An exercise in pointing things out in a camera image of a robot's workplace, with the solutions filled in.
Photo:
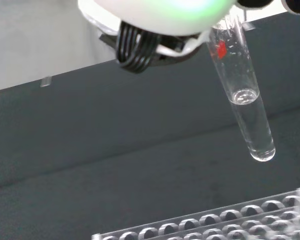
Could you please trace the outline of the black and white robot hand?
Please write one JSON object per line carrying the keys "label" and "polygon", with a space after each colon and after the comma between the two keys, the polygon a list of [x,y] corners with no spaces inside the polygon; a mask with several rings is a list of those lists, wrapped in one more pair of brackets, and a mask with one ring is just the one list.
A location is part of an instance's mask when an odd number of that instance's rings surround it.
{"label": "black and white robot hand", "polygon": [[257,11],[269,0],[80,0],[83,17],[104,36],[118,65],[139,74],[182,62],[210,39],[234,7]]}

